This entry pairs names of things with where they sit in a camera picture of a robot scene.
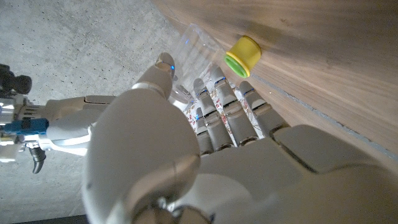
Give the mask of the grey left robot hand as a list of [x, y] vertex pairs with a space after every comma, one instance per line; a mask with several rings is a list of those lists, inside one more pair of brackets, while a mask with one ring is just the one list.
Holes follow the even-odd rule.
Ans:
[[106, 107], [83, 168], [90, 223], [396, 223], [397, 169], [317, 128], [201, 155], [168, 53]]

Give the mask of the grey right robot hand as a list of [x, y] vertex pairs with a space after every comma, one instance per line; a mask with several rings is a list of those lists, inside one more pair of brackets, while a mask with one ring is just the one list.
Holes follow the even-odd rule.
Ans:
[[114, 96], [88, 95], [48, 101], [41, 115], [49, 121], [49, 126], [39, 137], [39, 146], [45, 151], [84, 156], [93, 126], [114, 99]]

